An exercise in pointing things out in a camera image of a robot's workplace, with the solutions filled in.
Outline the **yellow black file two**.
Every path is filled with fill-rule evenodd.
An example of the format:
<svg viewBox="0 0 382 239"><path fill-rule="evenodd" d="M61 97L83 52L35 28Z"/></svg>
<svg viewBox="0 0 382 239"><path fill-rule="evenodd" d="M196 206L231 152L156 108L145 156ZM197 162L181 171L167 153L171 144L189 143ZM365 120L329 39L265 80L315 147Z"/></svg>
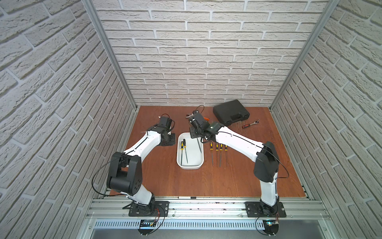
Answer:
<svg viewBox="0 0 382 239"><path fill-rule="evenodd" d="M185 151L185 156L186 156L186 161L188 163L188 156L187 156L187 145L186 145L186 139L183 139L183 146L184 146L184 151Z"/></svg>

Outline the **yellow black file seven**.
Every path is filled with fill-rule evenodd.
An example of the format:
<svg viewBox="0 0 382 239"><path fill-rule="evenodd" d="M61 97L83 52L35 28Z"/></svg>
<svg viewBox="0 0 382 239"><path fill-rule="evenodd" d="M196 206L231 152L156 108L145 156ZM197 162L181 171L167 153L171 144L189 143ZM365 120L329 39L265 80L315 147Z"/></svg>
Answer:
<svg viewBox="0 0 382 239"><path fill-rule="evenodd" d="M213 159L213 142L210 141L210 154L211 154L211 164L214 166L214 159Z"/></svg>

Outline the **yellow black file six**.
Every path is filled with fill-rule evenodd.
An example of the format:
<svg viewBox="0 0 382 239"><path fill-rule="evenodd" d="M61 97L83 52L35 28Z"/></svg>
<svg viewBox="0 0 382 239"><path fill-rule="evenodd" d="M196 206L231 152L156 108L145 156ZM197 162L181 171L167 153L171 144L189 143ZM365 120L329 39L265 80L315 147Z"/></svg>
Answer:
<svg viewBox="0 0 382 239"><path fill-rule="evenodd" d="M219 144L215 144L216 160L218 160Z"/></svg>

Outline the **yellow black file one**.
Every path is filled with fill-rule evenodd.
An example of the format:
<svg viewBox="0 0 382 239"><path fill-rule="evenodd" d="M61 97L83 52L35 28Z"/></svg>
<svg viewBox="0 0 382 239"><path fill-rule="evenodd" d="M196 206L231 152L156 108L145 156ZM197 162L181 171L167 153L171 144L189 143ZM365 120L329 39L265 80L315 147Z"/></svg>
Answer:
<svg viewBox="0 0 382 239"><path fill-rule="evenodd" d="M183 150L184 150L184 142L181 141L181 163L180 163L181 166L183 165Z"/></svg>

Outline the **white plastic storage box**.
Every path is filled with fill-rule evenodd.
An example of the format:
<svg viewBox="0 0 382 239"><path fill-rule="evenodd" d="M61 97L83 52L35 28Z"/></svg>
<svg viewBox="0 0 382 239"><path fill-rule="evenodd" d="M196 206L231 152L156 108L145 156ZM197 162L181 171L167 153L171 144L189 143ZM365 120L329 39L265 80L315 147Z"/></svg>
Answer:
<svg viewBox="0 0 382 239"><path fill-rule="evenodd" d="M186 145L187 145L187 156L188 156L188 163L186 161L185 151L183 150L183 165L181 166L181 141L183 139L186 139ZM177 164L185 170L195 170L201 168L201 166L204 163L204 149L203 145L201 143L202 147L202 154L200 153L199 147L197 145L196 138L191 138L189 132L181 133L178 137L178 148L177 148Z"/></svg>

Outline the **yellow black file four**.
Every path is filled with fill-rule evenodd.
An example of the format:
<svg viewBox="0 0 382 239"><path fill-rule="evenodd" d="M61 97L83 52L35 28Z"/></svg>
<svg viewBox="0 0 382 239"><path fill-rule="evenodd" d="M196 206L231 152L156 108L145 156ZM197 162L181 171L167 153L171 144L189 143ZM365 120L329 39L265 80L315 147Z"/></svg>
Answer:
<svg viewBox="0 0 382 239"><path fill-rule="evenodd" d="M228 146L224 145L226 166L228 167Z"/></svg>

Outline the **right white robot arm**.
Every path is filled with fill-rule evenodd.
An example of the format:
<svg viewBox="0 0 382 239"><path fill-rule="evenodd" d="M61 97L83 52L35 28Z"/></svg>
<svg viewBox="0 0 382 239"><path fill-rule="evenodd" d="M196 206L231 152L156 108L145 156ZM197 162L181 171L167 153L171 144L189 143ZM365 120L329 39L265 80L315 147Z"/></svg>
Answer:
<svg viewBox="0 0 382 239"><path fill-rule="evenodd" d="M246 138L218 122L209 122L195 110L187 115L191 124L191 137L224 144L255 162L254 175L260 181L261 199L259 211L262 215L274 216L278 212L279 195L277 179L280 160L271 142L261 143Z"/></svg>

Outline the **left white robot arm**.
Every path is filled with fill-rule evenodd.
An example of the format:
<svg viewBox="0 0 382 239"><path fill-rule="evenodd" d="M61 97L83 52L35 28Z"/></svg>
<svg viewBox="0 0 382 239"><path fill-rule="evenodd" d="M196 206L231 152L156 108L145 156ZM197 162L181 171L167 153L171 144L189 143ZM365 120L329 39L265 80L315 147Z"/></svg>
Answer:
<svg viewBox="0 0 382 239"><path fill-rule="evenodd" d="M173 146L176 136L171 133L175 122L168 114L159 117L159 122L146 130L145 135L131 148L112 155L106 178L108 188L132 200L131 209L146 213L160 213L155 206L155 196L143 185L142 162L156 146Z"/></svg>

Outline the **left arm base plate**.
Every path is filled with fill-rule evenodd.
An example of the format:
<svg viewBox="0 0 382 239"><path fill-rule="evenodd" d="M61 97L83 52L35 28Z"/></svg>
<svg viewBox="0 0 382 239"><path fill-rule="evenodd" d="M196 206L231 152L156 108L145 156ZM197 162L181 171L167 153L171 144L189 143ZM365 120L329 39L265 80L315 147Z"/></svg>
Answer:
<svg viewBox="0 0 382 239"><path fill-rule="evenodd" d="M132 202L129 209L129 217L167 217L169 201L155 201L149 205L140 205Z"/></svg>

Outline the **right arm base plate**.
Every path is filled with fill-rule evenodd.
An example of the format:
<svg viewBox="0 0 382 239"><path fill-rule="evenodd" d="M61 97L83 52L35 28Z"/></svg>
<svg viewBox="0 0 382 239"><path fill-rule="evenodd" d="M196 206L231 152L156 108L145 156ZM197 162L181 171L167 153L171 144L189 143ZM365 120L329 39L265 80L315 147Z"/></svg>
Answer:
<svg viewBox="0 0 382 239"><path fill-rule="evenodd" d="M269 206L262 201L245 202L245 207L248 218L287 217L284 205L280 201L277 201L274 206Z"/></svg>

